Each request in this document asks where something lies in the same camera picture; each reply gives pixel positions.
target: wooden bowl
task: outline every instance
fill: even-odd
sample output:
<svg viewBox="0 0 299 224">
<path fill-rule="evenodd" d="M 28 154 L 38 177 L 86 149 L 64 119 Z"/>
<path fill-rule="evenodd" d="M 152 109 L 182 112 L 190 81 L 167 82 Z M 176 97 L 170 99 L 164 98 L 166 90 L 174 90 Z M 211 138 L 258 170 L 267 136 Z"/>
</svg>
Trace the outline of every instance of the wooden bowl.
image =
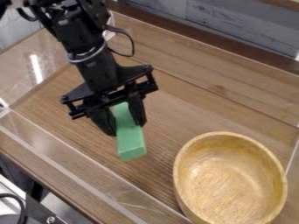
<svg viewBox="0 0 299 224">
<path fill-rule="evenodd" d="M 195 224 L 266 224 L 286 203 L 283 166 L 266 146 L 239 134 L 195 137 L 175 159 L 172 177 Z"/>
</svg>

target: green block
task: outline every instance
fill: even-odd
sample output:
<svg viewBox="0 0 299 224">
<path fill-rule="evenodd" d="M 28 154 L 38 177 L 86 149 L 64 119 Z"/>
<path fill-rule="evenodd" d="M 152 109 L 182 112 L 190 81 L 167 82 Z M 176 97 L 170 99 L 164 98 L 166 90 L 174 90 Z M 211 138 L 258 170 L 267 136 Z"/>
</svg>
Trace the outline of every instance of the green block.
<svg viewBox="0 0 299 224">
<path fill-rule="evenodd" d="M 146 154 L 144 132 L 143 128 L 136 126 L 127 102 L 115 106 L 114 114 L 116 117 L 118 154 L 122 160 L 128 161 Z"/>
</svg>

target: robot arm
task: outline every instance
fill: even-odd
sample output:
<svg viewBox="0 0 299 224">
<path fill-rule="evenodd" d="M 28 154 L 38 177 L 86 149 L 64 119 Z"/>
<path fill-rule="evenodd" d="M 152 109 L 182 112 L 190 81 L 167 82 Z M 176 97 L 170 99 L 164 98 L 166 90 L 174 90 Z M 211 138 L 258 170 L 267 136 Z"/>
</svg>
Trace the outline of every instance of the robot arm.
<svg viewBox="0 0 299 224">
<path fill-rule="evenodd" d="M 106 2 L 102 0 L 22 0 L 22 2 L 0 0 L 0 17 L 7 7 L 15 7 L 27 20 L 42 22 L 62 42 L 70 63 L 80 71 L 86 82 L 60 99 L 70 108 L 72 119 L 86 116 L 108 135 L 115 136 L 116 120 L 111 107 L 128 102 L 135 124 L 144 126 L 143 99 L 147 94 L 158 90 L 152 76 L 154 69 L 148 65 L 126 67 L 116 63 L 114 50 L 108 47 L 103 33 L 106 30 L 126 32 L 108 26 L 111 15 Z M 28 7 L 35 17 L 28 16 L 22 7 Z M 142 77 L 146 77 L 146 81 L 138 82 Z"/>
</svg>

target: wire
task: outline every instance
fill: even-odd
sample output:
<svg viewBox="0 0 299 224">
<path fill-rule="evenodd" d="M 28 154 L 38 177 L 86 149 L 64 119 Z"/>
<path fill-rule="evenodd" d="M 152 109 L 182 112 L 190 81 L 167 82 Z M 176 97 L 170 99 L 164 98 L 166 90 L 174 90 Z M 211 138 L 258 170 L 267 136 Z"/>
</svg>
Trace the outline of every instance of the wire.
<svg viewBox="0 0 299 224">
<path fill-rule="evenodd" d="M 31 17 L 31 16 L 24 12 L 24 9 L 18 8 L 16 11 L 18 11 L 19 15 L 20 15 L 26 20 L 28 20 L 28 21 L 31 21 L 31 22 L 38 21 L 38 17 Z"/>
<path fill-rule="evenodd" d="M 116 51 L 115 49 L 112 49 L 111 47 L 108 48 L 108 50 L 110 50 L 112 53 L 119 54 L 120 56 L 124 56 L 124 57 L 134 57 L 135 54 L 136 54 L 136 44 L 135 44 L 135 41 L 134 41 L 134 39 L 132 39 L 130 33 L 128 33 L 127 31 L 124 31 L 124 30 L 122 30 L 122 29 L 119 29 L 119 28 L 111 26 L 111 25 L 107 25 L 107 30 L 111 31 L 111 32 L 114 32 L 114 33 L 124 34 L 124 35 L 128 37 L 128 39 L 130 39 L 130 41 L 131 41 L 131 45 L 132 45 L 132 52 L 131 52 L 131 54 L 126 54 L 126 53 L 118 52 L 118 51 Z"/>
<path fill-rule="evenodd" d="M 24 210 L 23 201 L 20 200 L 20 198 L 18 196 L 15 196 L 11 193 L 0 193 L 0 199 L 3 199 L 3 198 L 11 198 L 11 199 L 15 199 L 18 201 L 18 203 L 20 205 L 20 208 L 22 208 L 20 218 L 19 218 L 18 224 L 24 224 L 26 210 Z"/>
</svg>

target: bowl rim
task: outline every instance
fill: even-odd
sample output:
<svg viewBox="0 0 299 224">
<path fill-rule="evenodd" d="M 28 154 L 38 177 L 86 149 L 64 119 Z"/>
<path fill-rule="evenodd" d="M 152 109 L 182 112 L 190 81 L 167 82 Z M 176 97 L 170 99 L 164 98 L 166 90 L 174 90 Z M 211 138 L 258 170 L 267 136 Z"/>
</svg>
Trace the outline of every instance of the bowl rim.
<svg viewBox="0 0 299 224">
<path fill-rule="evenodd" d="M 206 134 L 202 134 L 202 135 L 196 136 L 194 139 L 191 139 L 187 142 L 187 144 L 182 147 L 182 149 L 180 149 L 180 151 L 179 151 L 179 153 L 176 155 L 175 162 L 174 162 L 174 167 L 172 167 L 172 182 L 174 182 L 175 195 L 180 198 L 182 203 L 188 208 L 188 210 L 194 213 L 194 215 L 196 217 L 199 217 L 199 219 L 202 219 L 203 221 L 206 221 L 210 224 L 220 224 L 220 223 L 216 223 L 216 222 L 211 222 L 211 220 L 208 220 L 206 215 L 195 214 L 195 212 L 187 206 L 184 198 L 182 197 L 182 193 L 180 193 L 180 191 L 178 189 L 178 180 L 179 180 L 178 169 L 179 169 L 179 163 L 182 162 L 182 157 L 183 157 L 184 152 L 188 150 L 190 146 L 195 142 L 200 141 L 206 137 L 215 137 L 215 136 L 231 136 L 231 137 L 238 137 L 238 138 L 242 138 L 242 139 L 250 141 L 254 145 L 257 145 L 257 147 L 261 150 L 265 151 L 265 153 L 269 155 L 269 158 L 273 159 L 273 161 L 275 162 L 275 167 L 277 167 L 277 169 L 279 171 L 279 175 L 281 175 L 281 179 L 282 179 L 282 183 L 283 183 L 283 192 L 282 192 L 282 198 L 279 200 L 279 204 L 277 205 L 274 211 L 262 220 L 259 220 L 258 223 L 257 223 L 257 224 L 267 224 L 281 214 L 281 212 L 283 210 L 283 207 L 286 205 L 287 191 L 289 191 L 289 189 L 287 189 L 289 187 L 287 187 L 286 171 L 285 171 L 282 163 L 281 163 L 279 159 L 277 158 L 275 154 L 273 153 L 273 151 L 259 141 L 257 141 L 255 139 L 253 139 L 248 136 L 243 136 L 243 135 L 240 135 L 238 133 L 228 132 L 228 131 L 212 131 L 212 132 L 208 132 Z"/>
</svg>

